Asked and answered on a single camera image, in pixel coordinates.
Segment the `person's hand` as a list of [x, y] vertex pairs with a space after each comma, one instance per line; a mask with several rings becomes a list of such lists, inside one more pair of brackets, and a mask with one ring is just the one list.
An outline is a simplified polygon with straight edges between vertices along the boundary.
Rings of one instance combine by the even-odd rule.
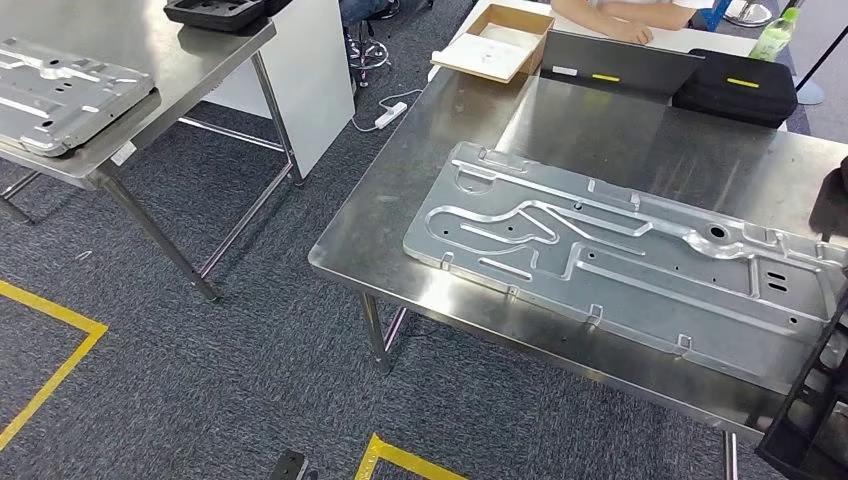
[[641, 23], [623, 21], [618, 19], [609, 19], [602, 29], [602, 33], [607, 37], [639, 45], [649, 44], [654, 36], [652, 30]]

